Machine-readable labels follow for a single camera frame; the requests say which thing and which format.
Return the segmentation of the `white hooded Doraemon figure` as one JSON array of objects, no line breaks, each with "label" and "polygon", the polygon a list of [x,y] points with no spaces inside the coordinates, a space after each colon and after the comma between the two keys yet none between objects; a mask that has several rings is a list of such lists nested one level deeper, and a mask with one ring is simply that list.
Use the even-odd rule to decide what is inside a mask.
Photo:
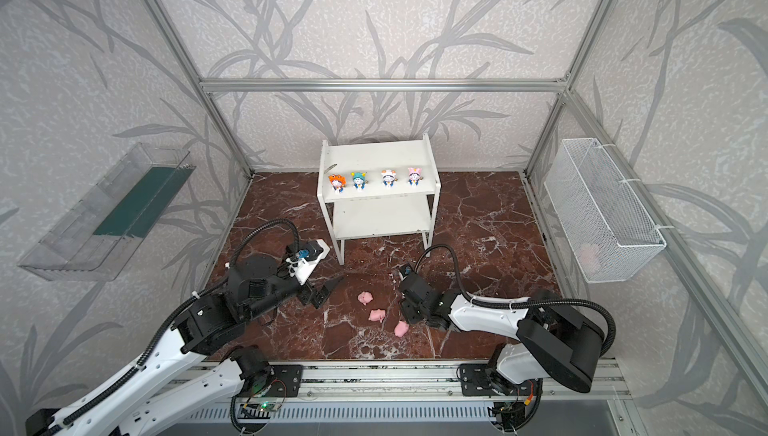
[{"label": "white hooded Doraemon figure", "polygon": [[397,181],[397,173],[394,170],[384,170],[381,173],[382,182],[385,187],[393,188]]}]

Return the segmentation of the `pink hooded Doraemon figure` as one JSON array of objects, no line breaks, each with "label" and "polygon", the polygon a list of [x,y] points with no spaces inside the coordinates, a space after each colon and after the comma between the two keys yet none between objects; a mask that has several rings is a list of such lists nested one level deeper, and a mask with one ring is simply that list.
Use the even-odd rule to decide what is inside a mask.
[{"label": "pink hooded Doraemon figure", "polygon": [[421,168],[409,168],[408,169],[408,183],[410,186],[417,187],[422,181],[422,169]]}]

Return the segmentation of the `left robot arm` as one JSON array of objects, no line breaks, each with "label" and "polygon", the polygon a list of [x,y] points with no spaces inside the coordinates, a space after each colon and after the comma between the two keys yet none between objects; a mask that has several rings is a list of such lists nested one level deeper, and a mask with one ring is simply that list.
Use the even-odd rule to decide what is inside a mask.
[{"label": "left robot arm", "polygon": [[328,253],[317,240],[288,250],[280,260],[231,259],[222,283],[174,310],[135,360],[82,399],[30,416],[27,434],[156,435],[216,400],[267,389],[275,379],[273,368],[255,346],[236,348],[202,375],[165,387],[282,303],[297,298],[320,307],[337,283],[315,288],[309,277]]}]

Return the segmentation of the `orange hooded Doraemon figure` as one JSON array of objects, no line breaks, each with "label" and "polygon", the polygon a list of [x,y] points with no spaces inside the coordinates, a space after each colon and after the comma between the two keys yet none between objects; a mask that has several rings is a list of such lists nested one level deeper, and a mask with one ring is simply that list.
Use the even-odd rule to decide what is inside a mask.
[{"label": "orange hooded Doraemon figure", "polygon": [[344,189],[346,188],[346,179],[344,176],[339,174],[330,175],[328,177],[329,183],[335,193],[342,193]]}]

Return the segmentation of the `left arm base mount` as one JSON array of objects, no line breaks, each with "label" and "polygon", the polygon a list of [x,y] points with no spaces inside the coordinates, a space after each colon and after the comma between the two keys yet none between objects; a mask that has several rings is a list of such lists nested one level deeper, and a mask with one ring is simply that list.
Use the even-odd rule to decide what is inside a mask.
[{"label": "left arm base mount", "polygon": [[296,398],[302,384],[304,367],[299,364],[272,365],[248,380],[238,394],[242,398]]}]

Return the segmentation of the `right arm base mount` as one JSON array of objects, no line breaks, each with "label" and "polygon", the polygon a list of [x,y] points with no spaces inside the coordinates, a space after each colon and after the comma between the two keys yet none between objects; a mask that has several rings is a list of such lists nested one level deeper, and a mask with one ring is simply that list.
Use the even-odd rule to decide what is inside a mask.
[{"label": "right arm base mount", "polygon": [[487,364],[460,364],[457,378],[463,396],[509,396],[513,387]]}]

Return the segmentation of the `teal hooded Doraemon figure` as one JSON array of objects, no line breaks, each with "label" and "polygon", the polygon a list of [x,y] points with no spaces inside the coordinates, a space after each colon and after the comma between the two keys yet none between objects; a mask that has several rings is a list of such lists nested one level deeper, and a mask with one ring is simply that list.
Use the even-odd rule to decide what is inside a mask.
[{"label": "teal hooded Doraemon figure", "polygon": [[352,173],[351,180],[356,191],[363,191],[367,185],[367,174],[360,172]]}]

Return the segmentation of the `pink pig toy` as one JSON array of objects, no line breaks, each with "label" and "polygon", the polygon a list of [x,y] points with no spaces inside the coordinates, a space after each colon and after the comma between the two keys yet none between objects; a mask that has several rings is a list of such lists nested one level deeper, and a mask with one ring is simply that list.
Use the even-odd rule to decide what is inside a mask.
[{"label": "pink pig toy", "polygon": [[394,329],[394,335],[398,338],[402,338],[409,331],[410,326],[405,321],[399,321]]},{"label": "pink pig toy", "polygon": [[366,306],[366,305],[368,305],[369,303],[371,303],[373,301],[373,296],[372,296],[372,294],[370,292],[364,291],[364,292],[361,292],[358,295],[357,300],[362,305]]},{"label": "pink pig toy", "polygon": [[371,310],[368,320],[370,322],[381,323],[386,319],[386,311],[381,309]]}]

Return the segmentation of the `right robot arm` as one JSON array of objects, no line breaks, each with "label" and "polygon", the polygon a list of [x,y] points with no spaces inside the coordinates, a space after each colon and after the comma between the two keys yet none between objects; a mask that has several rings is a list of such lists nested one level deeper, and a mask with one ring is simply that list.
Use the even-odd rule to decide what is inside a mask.
[{"label": "right robot arm", "polygon": [[542,290],[532,298],[481,302],[456,291],[440,292],[410,270],[399,290],[401,314],[410,325],[423,322],[515,341],[497,346],[485,368],[495,391],[546,376],[572,391],[591,391],[607,335],[555,293]]}]

